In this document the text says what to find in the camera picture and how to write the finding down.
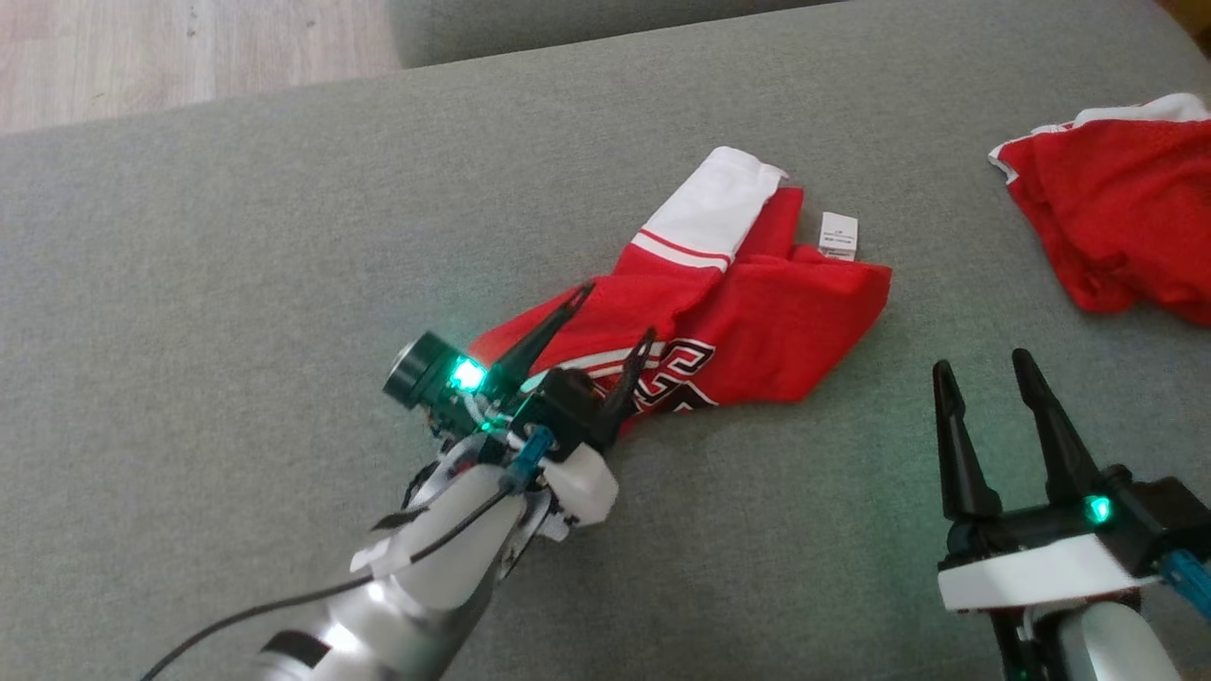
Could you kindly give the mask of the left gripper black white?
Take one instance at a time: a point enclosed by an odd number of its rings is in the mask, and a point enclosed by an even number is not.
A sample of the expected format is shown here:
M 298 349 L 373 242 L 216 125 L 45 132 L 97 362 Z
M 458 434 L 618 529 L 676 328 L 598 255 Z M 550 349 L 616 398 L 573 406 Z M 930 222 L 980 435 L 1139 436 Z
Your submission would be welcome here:
M 574 527 L 606 521 L 616 503 L 619 483 L 606 465 L 606 453 L 635 412 L 633 393 L 652 357 L 658 330 L 647 328 L 622 359 L 618 380 L 606 393 L 591 424 L 591 440 L 579 445 L 566 462 L 545 460 L 549 445 L 553 443 L 547 429 L 539 427 L 523 439 L 510 427 L 520 404 L 550 371 L 536 380 L 527 380 L 536 359 L 593 290 L 595 284 L 582 284 L 509 347 L 490 368 L 442 338 L 423 334 L 398 353 L 381 388 L 407 410 L 420 407 L 427 414 L 430 429 L 443 443 L 442 460 L 454 460 L 450 474 L 457 476 L 475 464 L 501 467 L 515 490 L 549 491 L 553 496 L 553 513 Z

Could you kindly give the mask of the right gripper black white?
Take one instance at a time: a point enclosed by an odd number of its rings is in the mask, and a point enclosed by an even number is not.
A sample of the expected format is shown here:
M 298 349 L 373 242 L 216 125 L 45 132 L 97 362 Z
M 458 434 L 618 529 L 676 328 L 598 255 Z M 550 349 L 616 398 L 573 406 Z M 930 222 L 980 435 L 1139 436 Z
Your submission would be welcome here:
M 1032 410 L 1052 504 L 1003 513 L 986 483 L 949 362 L 932 367 L 942 514 L 952 523 L 939 563 L 946 610 L 987 616 L 1001 681 L 1160 681 L 1160 641 L 1141 613 L 1142 589 L 1107 540 L 1117 493 L 1027 350 L 1012 351 Z

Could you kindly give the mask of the red white basketball jersey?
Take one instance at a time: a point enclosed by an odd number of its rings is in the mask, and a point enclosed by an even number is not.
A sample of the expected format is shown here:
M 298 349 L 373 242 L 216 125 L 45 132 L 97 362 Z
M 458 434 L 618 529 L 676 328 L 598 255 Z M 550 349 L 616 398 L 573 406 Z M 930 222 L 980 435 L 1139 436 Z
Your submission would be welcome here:
M 633 395 L 643 414 L 803 400 L 886 307 L 893 271 L 797 244 L 804 191 L 730 147 L 700 167 L 624 246 L 613 271 L 529 371 L 580 368 L 609 393 L 647 330 Z

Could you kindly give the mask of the red shorts white stripes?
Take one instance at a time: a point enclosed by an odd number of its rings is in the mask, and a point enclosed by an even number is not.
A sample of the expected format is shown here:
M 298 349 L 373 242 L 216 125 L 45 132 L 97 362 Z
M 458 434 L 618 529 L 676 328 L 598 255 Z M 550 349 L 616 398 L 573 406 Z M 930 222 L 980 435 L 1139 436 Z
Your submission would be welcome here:
M 1074 305 L 1147 302 L 1211 328 L 1211 107 L 1199 96 L 1085 109 L 988 161 Z

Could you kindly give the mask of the large grey sofa seat cushion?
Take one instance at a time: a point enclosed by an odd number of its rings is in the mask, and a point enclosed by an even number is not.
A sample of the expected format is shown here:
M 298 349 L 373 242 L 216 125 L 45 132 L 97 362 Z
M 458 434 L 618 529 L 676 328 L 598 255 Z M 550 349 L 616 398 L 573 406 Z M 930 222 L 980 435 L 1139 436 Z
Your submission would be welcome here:
M 1211 330 L 1077 310 L 987 154 L 1211 64 L 1148 0 L 851 0 L 0 138 L 0 681 L 137 681 L 335 585 L 436 443 L 381 393 L 606 274 L 714 147 L 859 219 L 886 310 L 799 404 L 639 423 L 448 681 L 1000 681 L 936 586 L 931 370 L 1045 499 L 1011 351 L 1100 465 L 1211 504 Z

